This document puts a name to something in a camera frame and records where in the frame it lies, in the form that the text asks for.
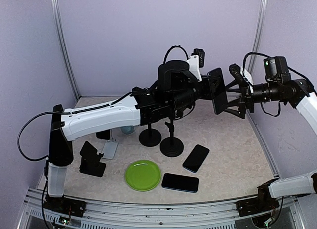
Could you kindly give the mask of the short black clamp stand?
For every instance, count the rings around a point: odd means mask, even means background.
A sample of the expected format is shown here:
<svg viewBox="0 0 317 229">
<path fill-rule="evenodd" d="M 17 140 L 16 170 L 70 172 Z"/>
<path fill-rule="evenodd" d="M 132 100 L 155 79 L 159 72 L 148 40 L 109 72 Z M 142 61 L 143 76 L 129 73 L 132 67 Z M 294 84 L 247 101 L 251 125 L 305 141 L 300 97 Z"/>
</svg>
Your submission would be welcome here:
<svg viewBox="0 0 317 229">
<path fill-rule="evenodd" d="M 175 113 L 173 112 L 173 114 L 169 116 L 169 122 L 165 122 L 165 125 L 169 129 L 169 137 L 165 138 L 159 146 L 161 153 L 170 158 L 180 156 L 184 150 L 183 142 L 174 136 L 174 121 Z"/>
</svg>

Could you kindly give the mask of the black phone blue case bottom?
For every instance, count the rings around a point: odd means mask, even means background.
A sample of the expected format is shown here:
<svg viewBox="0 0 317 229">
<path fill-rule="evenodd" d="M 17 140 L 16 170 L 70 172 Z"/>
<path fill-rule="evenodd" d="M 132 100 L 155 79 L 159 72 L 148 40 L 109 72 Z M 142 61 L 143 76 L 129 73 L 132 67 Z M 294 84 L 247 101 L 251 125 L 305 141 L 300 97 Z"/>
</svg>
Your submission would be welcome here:
<svg viewBox="0 0 317 229">
<path fill-rule="evenodd" d="M 197 177 L 165 173 L 161 186 L 166 189 L 196 193 L 198 192 L 199 179 Z"/>
</svg>

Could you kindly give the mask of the black phone white case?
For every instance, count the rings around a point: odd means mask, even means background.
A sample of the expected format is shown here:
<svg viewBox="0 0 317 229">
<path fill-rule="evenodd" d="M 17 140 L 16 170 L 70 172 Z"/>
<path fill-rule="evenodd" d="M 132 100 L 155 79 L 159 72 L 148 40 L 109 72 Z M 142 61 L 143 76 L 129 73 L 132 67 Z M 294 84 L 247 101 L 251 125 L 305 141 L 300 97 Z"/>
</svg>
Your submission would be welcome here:
<svg viewBox="0 0 317 229">
<path fill-rule="evenodd" d="M 111 130 L 96 132 L 96 138 L 101 140 L 111 140 Z"/>
</svg>

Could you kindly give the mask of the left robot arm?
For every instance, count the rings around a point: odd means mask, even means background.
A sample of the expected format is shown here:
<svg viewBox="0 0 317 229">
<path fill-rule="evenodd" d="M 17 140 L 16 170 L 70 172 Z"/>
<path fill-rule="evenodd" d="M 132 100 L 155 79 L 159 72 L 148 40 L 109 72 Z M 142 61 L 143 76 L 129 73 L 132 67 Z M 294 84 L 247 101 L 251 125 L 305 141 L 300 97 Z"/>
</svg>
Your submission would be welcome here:
<svg viewBox="0 0 317 229">
<path fill-rule="evenodd" d="M 165 143 L 181 148 L 183 143 L 179 139 L 162 139 L 151 125 L 168 118 L 172 133 L 174 122 L 182 119 L 184 111 L 193 108 L 199 99 L 212 101 L 215 113 L 221 113 L 221 105 L 227 100 L 222 70 L 216 68 L 201 74 L 200 66 L 193 56 L 186 61 L 165 61 L 158 67 L 157 80 L 148 88 L 134 87 L 114 101 L 81 108 L 64 109 L 56 105 L 50 112 L 49 152 L 44 157 L 50 204 L 60 212 L 69 207 L 64 187 L 66 170 L 74 159 L 74 140 L 125 126 L 147 126 L 140 134 L 142 145 Z"/>
</svg>

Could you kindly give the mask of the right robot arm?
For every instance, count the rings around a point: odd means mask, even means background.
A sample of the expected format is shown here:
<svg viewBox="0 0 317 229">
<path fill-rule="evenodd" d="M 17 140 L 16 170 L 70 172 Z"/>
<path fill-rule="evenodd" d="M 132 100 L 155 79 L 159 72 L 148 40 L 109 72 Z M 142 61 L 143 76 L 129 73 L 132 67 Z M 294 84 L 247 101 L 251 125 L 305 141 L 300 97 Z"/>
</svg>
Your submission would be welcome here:
<svg viewBox="0 0 317 229">
<path fill-rule="evenodd" d="M 229 72 L 234 80 L 226 86 L 226 91 L 237 92 L 239 97 L 228 102 L 224 111 L 243 119 L 246 112 L 253 113 L 255 104 L 259 104 L 262 112 L 268 114 L 264 104 L 277 102 L 278 112 L 270 114 L 277 118 L 281 113 L 281 105 L 289 105 L 293 109 L 293 122 L 304 121 L 304 126 L 317 133 L 317 92 L 312 82 L 303 74 L 289 67 L 284 56 L 268 56 L 263 53 L 249 52 L 244 57 L 261 56 L 264 58 L 265 82 L 255 84 L 252 75 L 245 65 L 232 64 Z M 273 199 L 287 196 L 303 196 L 316 194 L 317 172 L 273 179 L 259 187 L 259 196 L 255 197 L 253 206 L 264 211 L 272 204 Z"/>
</svg>

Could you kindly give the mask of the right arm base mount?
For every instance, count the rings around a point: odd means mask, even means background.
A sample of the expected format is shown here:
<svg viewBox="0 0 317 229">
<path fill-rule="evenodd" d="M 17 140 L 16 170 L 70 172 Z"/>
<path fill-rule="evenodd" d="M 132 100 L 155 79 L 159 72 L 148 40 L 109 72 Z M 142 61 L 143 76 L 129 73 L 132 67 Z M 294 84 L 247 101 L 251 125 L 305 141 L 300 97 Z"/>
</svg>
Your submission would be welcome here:
<svg viewBox="0 0 317 229">
<path fill-rule="evenodd" d="M 240 217 L 270 211 L 274 208 L 278 208 L 279 206 L 280 204 L 277 199 L 262 201 L 258 198 L 250 198 L 240 200 L 236 203 L 236 208 Z"/>
</svg>

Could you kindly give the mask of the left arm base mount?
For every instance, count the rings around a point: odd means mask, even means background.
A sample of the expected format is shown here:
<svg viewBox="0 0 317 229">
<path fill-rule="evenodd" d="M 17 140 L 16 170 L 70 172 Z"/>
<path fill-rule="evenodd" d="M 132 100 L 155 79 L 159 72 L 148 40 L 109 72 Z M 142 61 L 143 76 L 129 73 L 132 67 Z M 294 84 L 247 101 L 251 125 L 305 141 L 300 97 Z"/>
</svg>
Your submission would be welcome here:
<svg viewBox="0 0 317 229">
<path fill-rule="evenodd" d="M 53 212 L 82 218 L 86 209 L 86 202 L 66 197 L 49 197 L 44 199 L 44 208 Z"/>
</svg>

